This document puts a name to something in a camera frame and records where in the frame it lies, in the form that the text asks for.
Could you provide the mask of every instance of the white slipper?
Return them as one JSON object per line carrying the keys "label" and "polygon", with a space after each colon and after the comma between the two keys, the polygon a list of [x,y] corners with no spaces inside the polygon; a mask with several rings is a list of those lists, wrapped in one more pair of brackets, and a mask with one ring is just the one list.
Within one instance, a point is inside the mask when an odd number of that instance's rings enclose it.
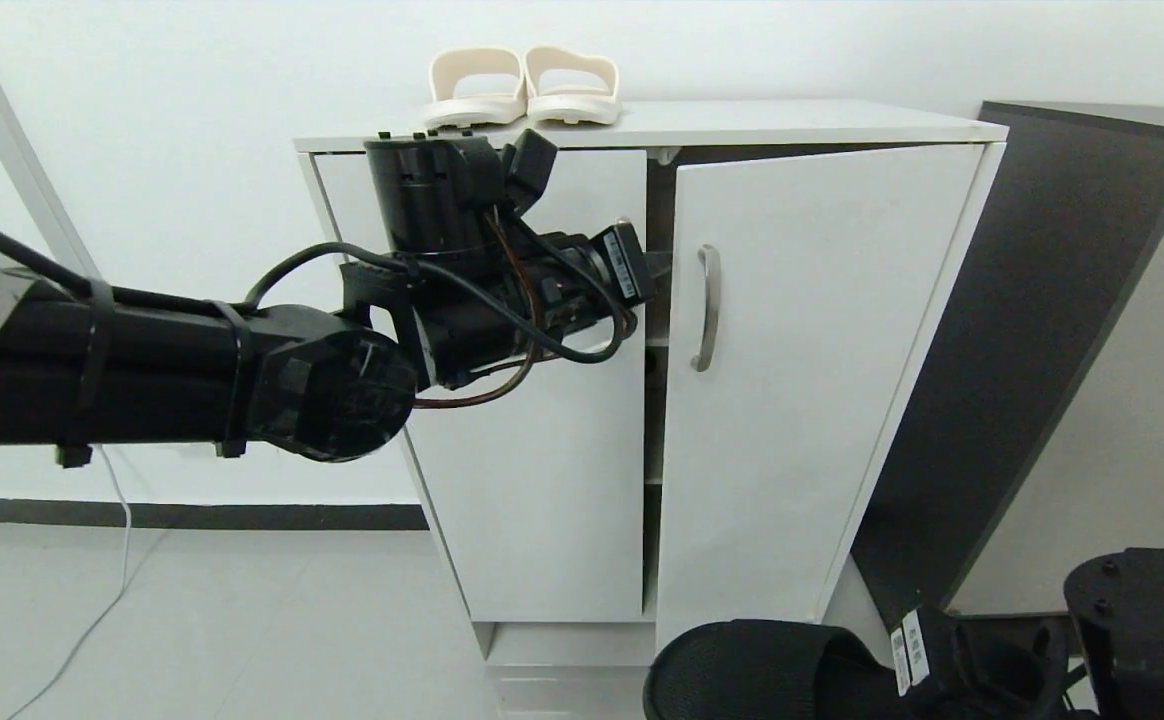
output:
{"label": "white slipper", "polygon": [[[457,81],[469,76],[506,74],[518,78],[514,92],[455,95]],[[483,123],[513,123],[524,114],[524,65],[504,47],[459,47],[431,60],[431,105],[423,108],[427,128],[467,128]]]}
{"label": "white slipper", "polygon": [[[563,120],[566,123],[612,124],[622,113],[618,102],[618,65],[599,55],[570,54],[562,47],[538,45],[524,55],[528,74],[528,119]],[[542,87],[547,70],[582,70],[608,86],[559,85]]]}

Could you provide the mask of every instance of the metal handle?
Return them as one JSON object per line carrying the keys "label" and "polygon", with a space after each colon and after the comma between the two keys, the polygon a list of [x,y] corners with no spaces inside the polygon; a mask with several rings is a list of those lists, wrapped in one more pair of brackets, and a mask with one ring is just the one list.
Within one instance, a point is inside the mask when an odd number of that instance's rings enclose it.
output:
{"label": "metal handle", "polygon": [[698,247],[697,259],[702,261],[702,275],[707,279],[707,313],[702,315],[702,345],[690,365],[704,373],[711,366],[715,334],[721,328],[721,251],[714,245]]}

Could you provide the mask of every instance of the slide sandal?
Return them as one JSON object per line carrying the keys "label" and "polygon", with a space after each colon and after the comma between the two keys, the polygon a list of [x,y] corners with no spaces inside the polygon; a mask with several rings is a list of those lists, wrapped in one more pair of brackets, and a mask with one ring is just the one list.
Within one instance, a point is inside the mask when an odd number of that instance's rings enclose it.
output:
{"label": "slide sandal", "polygon": [[901,720],[897,678],[829,625],[733,620],[674,639],[645,680],[648,720]]}
{"label": "slide sandal", "polygon": [[[514,92],[455,95],[460,79],[482,74],[518,78]],[[431,105],[423,108],[428,129],[467,128],[477,124],[513,123],[524,114],[524,66],[519,56],[504,47],[459,47],[431,60]]]}
{"label": "slide sandal", "polygon": [[[563,120],[566,123],[612,124],[622,113],[618,102],[618,65],[599,55],[569,54],[562,47],[538,45],[524,55],[528,73],[528,119]],[[542,87],[549,70],[581,70],[605,83],[608,88],[585,85]]]}

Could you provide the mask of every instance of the barcode label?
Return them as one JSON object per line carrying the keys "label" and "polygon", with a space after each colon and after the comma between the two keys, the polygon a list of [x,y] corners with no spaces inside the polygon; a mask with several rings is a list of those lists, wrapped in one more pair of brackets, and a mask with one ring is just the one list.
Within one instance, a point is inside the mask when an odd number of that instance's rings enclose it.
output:
{"label": "barcode label", "polygon": [[901,629],[906,634],[907,660],[911,665],[911,684],[918,685],[929,676],[929,656],[924,651],[924,633],[920,632],[920,615],[916,615],[915,609],[907,612],[906,618],[902,619]]}
{"label": "barcode label", "polygon": [[618,233],[605,233],[604,247],[609,250],[609,259],[613,262],[613,275],[618,275],[618,287],[622,288],[622,295],[631,299],[636,295],[636,283],[631,279],[627,255],[626,251],[622,250],[622,243],[618,242]]}
{"label": "barcode label", "polygon": [[893,641],[893,670],[897,673],[897,697],[902,697],[908,689],[911,689],[911,668],[908,666],[910,664],[906,658],[906,637],[902,635],[902,628],[893,630],[889,639]]}

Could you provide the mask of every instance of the open cabinet door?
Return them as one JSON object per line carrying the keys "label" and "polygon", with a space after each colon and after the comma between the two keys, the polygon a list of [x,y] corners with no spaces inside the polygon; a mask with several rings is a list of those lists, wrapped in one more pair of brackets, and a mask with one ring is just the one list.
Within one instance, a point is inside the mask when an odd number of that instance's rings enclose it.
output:
{"label": "open cabinet door", "polygon": [[949,284],[930,297],[960,264],[952,237],[981,155],[679,170],[659,647],[715,620],[819,620],[896,429],[885,420],[906,406],[921,320],[942,313]]}

